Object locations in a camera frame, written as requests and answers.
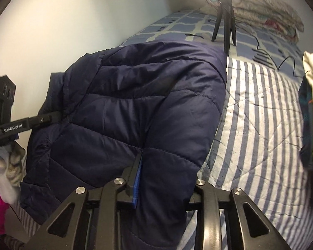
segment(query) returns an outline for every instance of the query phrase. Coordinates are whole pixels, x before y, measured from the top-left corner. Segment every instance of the tripod leg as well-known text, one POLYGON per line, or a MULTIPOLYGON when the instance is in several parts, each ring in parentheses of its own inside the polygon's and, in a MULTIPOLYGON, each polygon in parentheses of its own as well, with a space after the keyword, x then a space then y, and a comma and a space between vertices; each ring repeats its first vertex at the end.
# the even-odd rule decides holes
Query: tripod leg
POLYGON ((234 10, 233 7, 231 6, 231 30, 232 30, 232 41, 233 41, 233 45, 236 46, 237 45, 237 33, 236 33, 236 28, 235 28, 235 17, 234 17, 234 10))
POLYGON ((231 16, 226 11, 230 8, 224 9, 224 52, 227 56, 230 54, 230 43, 231 43, 231 16))
POLYGON ((218 34, 218 30, 219 30, 219 26, 220 26, 222 17, 223 17, 223 6, 219 5, 215 29, 213 30, 213 36, 212 36, 211 41, 215 41, 217 38, 217 34, 218 34))

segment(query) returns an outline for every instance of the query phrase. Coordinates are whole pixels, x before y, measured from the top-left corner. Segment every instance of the black tripod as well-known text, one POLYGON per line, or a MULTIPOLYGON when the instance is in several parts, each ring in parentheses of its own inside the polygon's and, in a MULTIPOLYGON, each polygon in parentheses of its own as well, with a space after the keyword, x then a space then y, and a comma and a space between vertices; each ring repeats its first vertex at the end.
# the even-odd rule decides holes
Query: black tripod
POLYGON ((232 6, 232 0, 219 0, 219 8, 215 29, 213 31, 212 41, 217 37, 221 19, 224 19, 224 52, 227 56, 230 54, 231 31, 234 46, 237 45, 237 35, 235 32, 235 18, 232 6))

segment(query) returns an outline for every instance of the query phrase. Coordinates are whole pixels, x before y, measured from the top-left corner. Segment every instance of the silver bolt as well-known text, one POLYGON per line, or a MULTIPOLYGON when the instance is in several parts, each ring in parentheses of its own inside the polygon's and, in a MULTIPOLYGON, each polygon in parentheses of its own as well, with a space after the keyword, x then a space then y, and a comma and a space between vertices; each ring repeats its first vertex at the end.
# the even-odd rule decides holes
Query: silver bolt
POLYGON ((115 183, 115 184, 123 184, 123 183, 124 183, 124 179, 122 179, 122 178, 117 178, 117 179, 114 180, 114 183, 115 183))
POLYGON ((236 195, 242 195, 242 190, 240 188, 234 188, 233 189, 233 192, 236 194, 236 195))
POLYGON ((205 180, 198 179, 198 180, 196 180, 196 184, 198 186, 203 186, 205 184, 205 180))
POLYGON ((75 189, 75 192, 77 193, 77 194, 83 194, 84 192, 86 192, 86 188, 85 187, 78 187, 78 188, 76 188, 75 189))

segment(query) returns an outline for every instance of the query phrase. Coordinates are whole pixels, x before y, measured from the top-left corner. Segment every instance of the navy blue puffer jacket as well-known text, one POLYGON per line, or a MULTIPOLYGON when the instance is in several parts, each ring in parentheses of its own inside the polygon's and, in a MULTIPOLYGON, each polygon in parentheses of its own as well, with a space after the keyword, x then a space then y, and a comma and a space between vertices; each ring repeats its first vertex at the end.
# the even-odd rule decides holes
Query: navy blue puffer jacket
POLYGON ((33 131, 21 205, 42 224, 79 186, 119 177, 142 152, 139 199, 124 249, 176 249, 223 109, 226 56, 198 42, 152 41, 86 54, 51 77, 40 113, 60 123, 33 131))

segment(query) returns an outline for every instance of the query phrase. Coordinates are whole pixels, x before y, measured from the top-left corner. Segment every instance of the striped bedsheet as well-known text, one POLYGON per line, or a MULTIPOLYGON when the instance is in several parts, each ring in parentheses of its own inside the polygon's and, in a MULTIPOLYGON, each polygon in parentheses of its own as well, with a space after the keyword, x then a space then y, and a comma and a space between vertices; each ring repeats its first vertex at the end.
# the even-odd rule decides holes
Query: striped bedsheet
MULTIPOLYGON (((298 84, 261 65, 228 60, 221 122, 198 173, 217 188, 242 188, 266 214, 292 250, 313 240, 313 208, 299 151, 302 115, 298 84)), ((196 213, 178 250, 194 249, 196 213)), ((223 248, 226 225, 221 213, 223 248)))

